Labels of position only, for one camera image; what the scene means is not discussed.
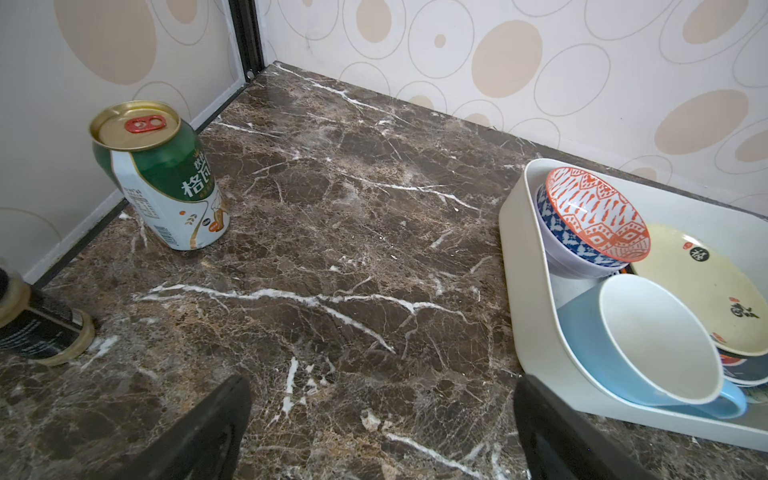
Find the red pull tab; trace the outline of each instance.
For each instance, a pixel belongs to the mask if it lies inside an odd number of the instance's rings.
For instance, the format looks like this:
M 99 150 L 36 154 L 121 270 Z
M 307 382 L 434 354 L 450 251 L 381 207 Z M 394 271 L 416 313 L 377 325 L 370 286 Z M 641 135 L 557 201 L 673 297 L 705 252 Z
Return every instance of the red pull tab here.
M 148 115 L 147 117 L 136 117 L 125 122 L 125 130 L 132 134 L 140 134 L 145 131 L 160 130 L 165 127 L 165 117 L 162 115 Z

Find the green beverage can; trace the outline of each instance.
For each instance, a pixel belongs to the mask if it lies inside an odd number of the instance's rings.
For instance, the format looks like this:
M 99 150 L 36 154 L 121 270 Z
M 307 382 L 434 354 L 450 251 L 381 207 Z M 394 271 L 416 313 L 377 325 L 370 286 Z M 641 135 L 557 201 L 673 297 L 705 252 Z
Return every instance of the green beverage can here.
M 144 222 L 174 250 L 196 250 L 230 216 L 193 128 L 166 104 L 127 101 L 91 122 L 96 161 Z

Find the dish rack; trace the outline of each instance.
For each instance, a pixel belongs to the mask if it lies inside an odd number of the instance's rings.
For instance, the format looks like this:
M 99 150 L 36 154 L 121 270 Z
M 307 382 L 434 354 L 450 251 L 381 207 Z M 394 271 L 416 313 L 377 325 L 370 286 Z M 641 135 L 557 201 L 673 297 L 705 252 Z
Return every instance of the dish rack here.
M 547 174 L 572 165 L 531 161 L 499 213 L 515 350 L 526 373 L 537 376 L 571 408 L 768 452 L 768 403 L 750 404 L 738 419 L 704 419 L 630 403 L 604 388 L 579 363 L 558 322 L 557 308 L 600 280 L 569 280 L 549 273 L 534 195 Z M 768 222 L 665 190 L 591 171 L 616 187 L 646 223 L 665 223 L 727 255 L 768 298 Z

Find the wallpaper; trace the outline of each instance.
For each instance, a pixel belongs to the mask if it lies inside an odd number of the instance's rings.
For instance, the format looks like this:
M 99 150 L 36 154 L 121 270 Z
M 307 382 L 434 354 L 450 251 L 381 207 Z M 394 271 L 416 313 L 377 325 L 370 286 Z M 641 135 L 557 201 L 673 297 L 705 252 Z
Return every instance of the wallpaper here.
M 91 152 L 99 111 L 157 100 L 198 125 L 244 83 L 229 15 L 227 0 L 0 2 L 0 261 L 36 280 L 122 198 Z
M 768 0 L 257 0 L 268 61 L 768 214 Z

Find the orange patterned bowl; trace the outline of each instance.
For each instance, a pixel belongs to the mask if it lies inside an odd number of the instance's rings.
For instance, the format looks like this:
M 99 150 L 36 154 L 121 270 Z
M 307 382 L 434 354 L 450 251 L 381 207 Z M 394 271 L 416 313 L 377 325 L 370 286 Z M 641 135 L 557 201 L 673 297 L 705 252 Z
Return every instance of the orange patterned bowl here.
M 554 212 L 573 234 L 606 257 L 637 262 L 650 252 L 650 234 L 624 195 L 575 167 L 549 172 L 545 183 Z

